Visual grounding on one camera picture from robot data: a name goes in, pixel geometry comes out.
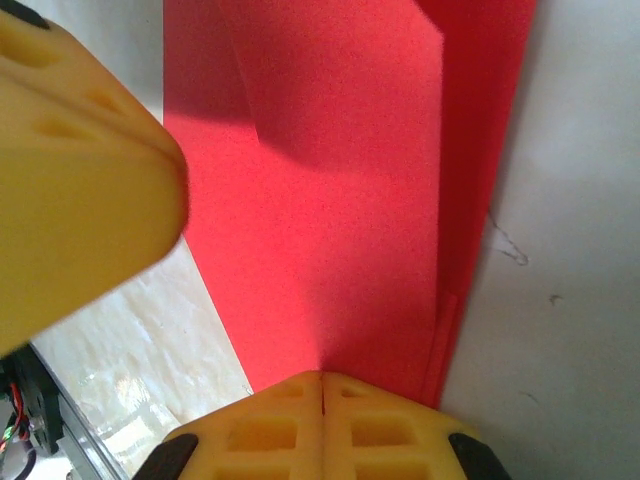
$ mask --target black rubber pad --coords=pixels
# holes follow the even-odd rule
[[[178,480],[198,446],[198,437],[185,433],[154,448],[133,480]]]
[[[487,445],[464,433],[449,435],[449,443],[468,480],[511,480]]]
[[[15,0],[0,0],[0,9],[7,12],[9,15],[13,15],[19,18],[23,22],[27,22],[34,27],[43,28],[49,30],[49,24],[42,18],[38,12],[31,10],[26,5],[22,5]]]

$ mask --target black wire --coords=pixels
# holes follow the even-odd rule
[[[27,452],[27,464],[24,466],[24,468],[18,474],[18,476],[13,480],[27,480],[27,478],[29,477],[29,475],[31,475],[31,472],[33,471],[33,467],[36,466],[36,458],[38,455],[36,454],[36,449],[33,448],[33,444],[31,443],[31,440],[26,439],[26,440],[23,440],[21,443],[24,446],[25,451]]]
[[[9,417],[9,420],[7,421],[7,426],[5,427],[5,430],[7,428],[13,427],[16,423],[17,418],[18,418],[18,415],[16,414],[16,412],[13,412]],[[18,425],[18,430],[16,433],[18,434],[18,437],[21,439],[23,436],[29,434],[29,419],[26,416],[23,418],[22,422],[20,422],[20,424]]]

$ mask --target yellow plastic part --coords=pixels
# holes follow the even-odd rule
[[[0,354],[166,255],[175,141],[75,39],[0,11]]]
[[[449,445],[473,430],[334,373],[295,376],[174,432],[199,443],[180,480],[466,480]]]

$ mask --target red foam sheet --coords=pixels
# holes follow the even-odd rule
[[[471,289],[536,0],[418,0],[443,32],[438,322],[423,401],[436,406]]]
[[[165,124],[250,381],[437,403],[533,0],[212,3],[165,0]]]

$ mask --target red paper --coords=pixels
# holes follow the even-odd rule
[[[165,0],[187,240],[254,388],[324,368],[437,400],[533,1],[482,4],[421,5],[443,56],[411,1]]]
[[[473,280],[536,1],[419,3],[445,38],[438,323],[422,396],[436,406]]]

